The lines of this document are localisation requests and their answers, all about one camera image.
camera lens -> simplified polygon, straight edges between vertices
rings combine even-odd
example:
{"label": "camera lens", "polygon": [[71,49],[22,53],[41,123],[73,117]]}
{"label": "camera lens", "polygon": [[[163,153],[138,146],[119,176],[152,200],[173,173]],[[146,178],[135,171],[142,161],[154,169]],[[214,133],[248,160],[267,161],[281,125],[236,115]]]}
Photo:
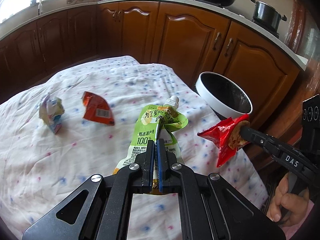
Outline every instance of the camera lens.
{"label": "camera lens", "polygon": [[313,118],[314,118],[315,120],[317,120],[318,117],[319,117],[319,109],[318,109],[318,107],[316,106],[316,107],[315,107],[315,113],[313,114]]}
{"label": "camera lens", "polygon": [[312,107],[311,106],[309,106],[309,108],[308,108],[308,121],[310,122],[311,120],[312,120]]}
{"label": "camera lens", "polygon": [[303,115],[302,115],[303,120],[307,118],[307,110],[303,109]]}

wooden cabinet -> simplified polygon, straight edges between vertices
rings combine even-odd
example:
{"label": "wooden cabinet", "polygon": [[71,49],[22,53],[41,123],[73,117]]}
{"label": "wooden cabinet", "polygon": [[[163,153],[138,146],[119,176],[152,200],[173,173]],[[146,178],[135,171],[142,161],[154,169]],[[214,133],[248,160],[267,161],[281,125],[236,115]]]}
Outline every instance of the wooden cabinet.
{"label": "wooden cabinet", "polygon": [[37,20],[42,59],[48,73],[71,65],[68,42],[67,11],[57,12]]}
{"label": "wooden cabinet", "polygon": [[97,54],[95,5],[68,10],[68,36],[74,63]]}
{"label": "wooden cabinet", "polygon": [[158,2],[120,2],[121,55],[130,55],[139,63],[150,63],[158,16]]}
{"label": "wooden cabinet", "polygon": [[235,22],[213,71],[231,79],[249,96],[251,127],[256,129],[278,107],[299,73],[281,49]]}
{"label": "wooden cabinet", "polygon": [[192,85],[199,73],[213,69],[229,25],[229,19],[203,9],[161,3],[151,61]]}
{"label": "wooden cabinet", "polygon": [[0,41],[0,104],[22,90],[21,83],[7,58],[7,42],[8,38]]}
{"label": "wooden cabinet", "polygon": [[120,24],[117,20],[119,3],[99,4],[97,9],[97,48],[101,57],[121,54]]}
{"label": "wooden cabinet", "polygon": [[129,55],[150,63],[158,2],[135,1],[98,5],[98,52],[105,57]]}
{"label": "wooden cabinet", "polygon": [[8,37],[6,58],[12,63],[10,71],[28,87],[47,76],[39,46],[36,21],[33,21]]}

snack bag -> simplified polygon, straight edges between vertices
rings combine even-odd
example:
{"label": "snack bag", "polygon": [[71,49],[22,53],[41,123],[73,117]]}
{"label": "snack bag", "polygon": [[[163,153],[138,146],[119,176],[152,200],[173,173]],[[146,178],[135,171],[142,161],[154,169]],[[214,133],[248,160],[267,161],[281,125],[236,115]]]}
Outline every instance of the snack bag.
{"label": "snack bag", "polygon": [[82,96],[83,105],[86,107],[84,119],[115,125],[112,112],[106,100],[91,92],[84,92]]}
{"label": "snack bag", "polygon": [[52,130],[54,134],[61,128],[61,116],[64,108],[60,98],[50,98],[50,94],[43,97],[39,104],[39,118]]}
{"label": "snack bag", "polygon": [[[119,161],[113,174],[116,174],[123,166],[134,163],[136,155],[143,153],[147,149],[148,140],[156,141],[159,138],[164,139],[165,149],[173,152],[179,163],[183,163],[178,142],[172,132],[184,128],[188,124],[188,119],[176,111],[179,99],[171,97],[163,106],[147,105],[145,106],[136,122],[132,141],[128,149],[126,158]],[[153,195],[160,195],[158,188],[158,168],[155,158],[153,173]]]}
{"label": "snack bag", "polygon": [[214,142],[219,148],[217,168],[234,156],[237,150],[249,143],[240,136],[240,128],[244,125],[249,126],[248,120],[248,114],[244,114],[234,120],[229,117],[210,129],[198,133],[198,136]]}

white bowl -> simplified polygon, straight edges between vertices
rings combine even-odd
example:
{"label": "white bowl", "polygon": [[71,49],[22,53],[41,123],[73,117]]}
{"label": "white bowl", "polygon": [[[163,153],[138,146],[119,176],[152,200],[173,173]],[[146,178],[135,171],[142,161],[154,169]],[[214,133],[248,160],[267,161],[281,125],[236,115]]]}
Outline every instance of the white bowl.
{"label": "white bowl", "polygon": [[202,72],[196,82],[196,90],[215,112],[225,118],[234,119],[252,113],[252,103],[247,94],[237,84],[220,74]]}

bed sheet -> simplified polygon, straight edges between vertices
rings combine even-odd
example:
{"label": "bed sheet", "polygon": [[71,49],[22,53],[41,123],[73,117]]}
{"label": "bed sheet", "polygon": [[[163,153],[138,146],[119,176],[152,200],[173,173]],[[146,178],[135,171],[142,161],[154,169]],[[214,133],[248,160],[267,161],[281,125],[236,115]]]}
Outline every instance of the bed sheet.
{"label": "bed sheet", "polygon": [[[103,96],[115,126],[83,119],[82,94]],[[62,99],[62,128],[54,135],[38,117],[37,104],[51,93]],[[243,150],[216,168],[218,149],[198,137],[219,119],[174,71],[160,64],[140,65],[129,56],[81,64],[23,91],[0,105],[0,217],[22,238],[36,220],[68,196],[92,174],[111,175],[126,157],[135,122],[143,106],[180,98],[189,119],[174,133],[186,165],[195,172],[219,172],[260,208],[266,189]],[[135,195],[128,239],[181,239],[176,194]]]}

